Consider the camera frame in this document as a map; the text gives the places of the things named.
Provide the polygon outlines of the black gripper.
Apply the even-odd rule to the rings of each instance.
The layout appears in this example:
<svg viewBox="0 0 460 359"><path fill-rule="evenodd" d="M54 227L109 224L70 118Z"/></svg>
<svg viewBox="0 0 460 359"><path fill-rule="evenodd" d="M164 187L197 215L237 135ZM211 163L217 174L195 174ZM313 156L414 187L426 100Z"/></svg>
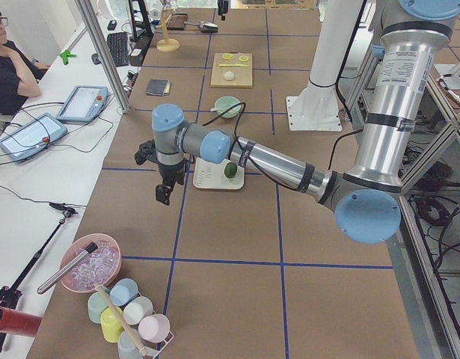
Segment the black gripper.
<svg viewBox="0 0 460 359"><path fill-rule="evenodd" d="M163 153L156 148L154 140L139 145L135 153L135 163L142 165L146 161L158 165L162 184L156 186L156 200L164 205L170 205L171 193L176 184L183 185L187 168L187 160L180 152Z"/></svg>

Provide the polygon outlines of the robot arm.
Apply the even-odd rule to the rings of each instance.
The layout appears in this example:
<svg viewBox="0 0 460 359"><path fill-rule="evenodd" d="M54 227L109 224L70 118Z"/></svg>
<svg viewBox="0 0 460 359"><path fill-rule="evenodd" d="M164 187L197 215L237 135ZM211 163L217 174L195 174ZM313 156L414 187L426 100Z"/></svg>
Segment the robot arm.
<svg viewBox="0 0 460 359"><path fill-rule="evenodd" d="M162 183L156 187L156 199L163 204L169 204L174 186L183 184L195 159L214 164L230 160L283 188L312 196L334 213L348 238L383 242L399 229L399 168L434 57L450 42L459 14L460 1L377 2L369 29L382 66L356 159L344 173L333 167L341 132L331 133L331 145L323 149L324 166L317 168L243 138L235 129L187 121L174 104L153 109L153 139L138 147L135 161L157 165Z"/></svg>

